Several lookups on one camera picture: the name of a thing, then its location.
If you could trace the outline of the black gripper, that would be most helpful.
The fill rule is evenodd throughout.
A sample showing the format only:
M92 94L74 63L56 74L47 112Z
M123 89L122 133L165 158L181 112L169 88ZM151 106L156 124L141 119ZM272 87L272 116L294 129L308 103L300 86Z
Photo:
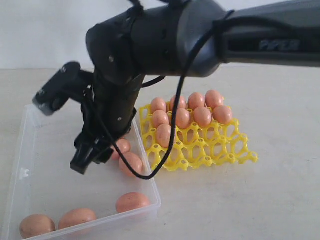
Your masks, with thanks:
M96 114L115 141L124 136L137 113L135 103L144 78L140 74L127 84L118 86L98 74L94 76L91 98L95 111L88 104L81 107L84 126L75 140L76 152L70 162L72 170L84 175L92 162L106 163L111 158L111 140Z

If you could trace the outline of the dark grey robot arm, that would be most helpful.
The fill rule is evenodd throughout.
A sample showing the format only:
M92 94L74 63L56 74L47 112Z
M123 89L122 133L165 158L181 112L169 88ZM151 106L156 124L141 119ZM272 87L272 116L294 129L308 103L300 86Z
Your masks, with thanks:
M147 75L210 76L219 65L320 65L320 3L293 0L239 11L212 0L172 1L130 9L86 34L95 67L83 91L84 126L70 167L84 174L111 157L111 145L131 128Z

